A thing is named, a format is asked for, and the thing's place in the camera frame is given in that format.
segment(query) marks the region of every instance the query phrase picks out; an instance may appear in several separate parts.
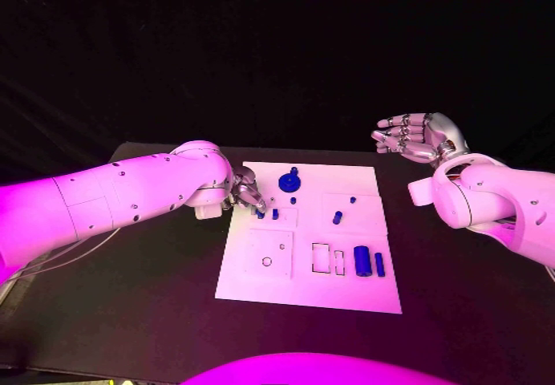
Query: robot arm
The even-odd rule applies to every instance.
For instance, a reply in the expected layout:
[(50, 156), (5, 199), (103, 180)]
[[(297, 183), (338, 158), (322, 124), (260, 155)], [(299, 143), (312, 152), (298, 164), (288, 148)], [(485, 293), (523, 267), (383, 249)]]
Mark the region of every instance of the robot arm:
[(1, 270), (17, 270), (51, 249), (181, 205), (194, 207), (197, 219), (219, 217), (232, 205), (265, 211), (252, 171), (240, 167), (233, 173), (209, 142), (1, 187)]
[(488, 235), (543, 265), (555, 266), (555, 175), (514, 170), (470, 153), (452, 121), (439, 113), (406, 114), (377, 122), (377, 152), (429, 163), (433, 176), (408, 185), (416, 206), (433, 204), (454, 228)]

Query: black background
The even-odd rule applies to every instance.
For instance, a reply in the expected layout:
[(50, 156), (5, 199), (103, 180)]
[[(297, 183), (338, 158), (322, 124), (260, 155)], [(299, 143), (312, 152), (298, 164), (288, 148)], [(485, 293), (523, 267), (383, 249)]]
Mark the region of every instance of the black background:
[(124, 141), (374, 151), (374, 122), (426, 111), (549, 168), (552, 21), (532, 2), (5, 0), (0, 181)]

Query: black table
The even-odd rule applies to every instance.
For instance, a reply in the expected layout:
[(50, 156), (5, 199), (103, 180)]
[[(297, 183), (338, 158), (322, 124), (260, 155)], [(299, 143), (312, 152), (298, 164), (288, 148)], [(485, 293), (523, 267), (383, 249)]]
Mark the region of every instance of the black table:
[[(113, 159), (173, 148), (124, 144)], [(181, 208), (124, 228), (89, 257), (37, 276), (2, 329), (0, 363), (178, 382), (236, 359), (310, 351), (457, 383), (552, 383), (555, 285), (542, 265), (488, 237), (449, 229), (431, 206), (412, 206), (406, 183), (429, 167), (395, 154), (222, 150), (232, 164), (376, 168), (403, 314), (214, 299), (230, 213), (197, 221)]]

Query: blue object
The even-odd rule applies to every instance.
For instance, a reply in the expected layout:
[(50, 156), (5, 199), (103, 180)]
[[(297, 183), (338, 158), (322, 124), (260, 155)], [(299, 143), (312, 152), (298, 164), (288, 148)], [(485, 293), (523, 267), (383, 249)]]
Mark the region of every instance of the blue object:
[(370, 252), (366, 246), (354, 247), (354, 270), (359, 277), (371, 275)]
[(281, 190), (286, 193), (294, 193), (301, 186), (301, 179), (297, 174), (297, 167), (292, 167), (289, 173), (279, 176), (278, 185)]
[(373, 256), (376, 258), (377, 277), (384, 277), (382, 253), (376, 253)]
[(333, 224), (338, 225), (338, 222), (341, 221), (343, 213), (340, 211), (335, 211), (335, 216), (333, 217)]

